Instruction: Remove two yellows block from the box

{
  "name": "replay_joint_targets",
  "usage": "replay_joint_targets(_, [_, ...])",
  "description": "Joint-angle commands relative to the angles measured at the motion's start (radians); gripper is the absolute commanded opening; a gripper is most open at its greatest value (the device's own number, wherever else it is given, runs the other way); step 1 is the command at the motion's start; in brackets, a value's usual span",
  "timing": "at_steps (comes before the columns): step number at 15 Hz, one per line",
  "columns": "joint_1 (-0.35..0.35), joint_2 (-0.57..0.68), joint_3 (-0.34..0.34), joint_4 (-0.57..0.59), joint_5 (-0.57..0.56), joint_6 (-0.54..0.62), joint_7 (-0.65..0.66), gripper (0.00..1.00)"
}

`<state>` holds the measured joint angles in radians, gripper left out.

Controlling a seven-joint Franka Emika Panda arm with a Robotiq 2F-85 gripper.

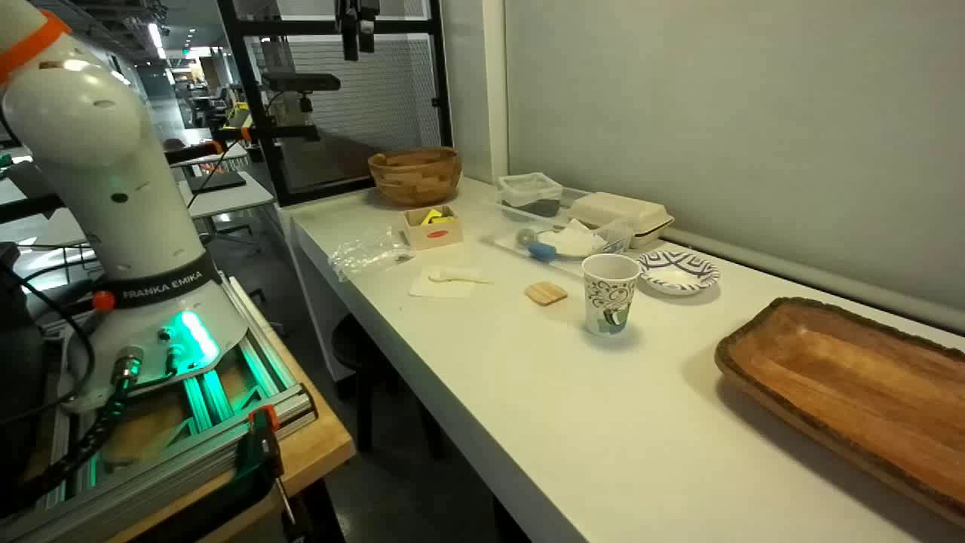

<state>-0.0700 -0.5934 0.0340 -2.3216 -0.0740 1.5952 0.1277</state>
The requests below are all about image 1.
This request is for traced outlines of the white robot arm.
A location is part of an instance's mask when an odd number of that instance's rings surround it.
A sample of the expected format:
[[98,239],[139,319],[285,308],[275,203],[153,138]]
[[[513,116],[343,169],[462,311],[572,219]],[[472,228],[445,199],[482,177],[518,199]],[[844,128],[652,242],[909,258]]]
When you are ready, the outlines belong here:
[[139,393],[214,367],[247,319],[198,242],[136,91],[27,0],[0,0],[0,91],[11,133],[101,265],[92,370],[70,410],[101,408],[131,358]]

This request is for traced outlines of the aluminium robot base mount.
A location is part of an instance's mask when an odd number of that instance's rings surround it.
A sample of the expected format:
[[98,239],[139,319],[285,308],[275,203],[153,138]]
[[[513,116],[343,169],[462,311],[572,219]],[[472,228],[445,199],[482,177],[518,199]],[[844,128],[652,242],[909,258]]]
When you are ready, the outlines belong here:
[[275,408],[284,443],[317,410],[250,295],[234,279],[227,295],[247,319],[242,341],[204,370],[139,382],[92,453],[2,517],[0,543],[193,539],[221,513],[254,504],[238,478],[247,415]]

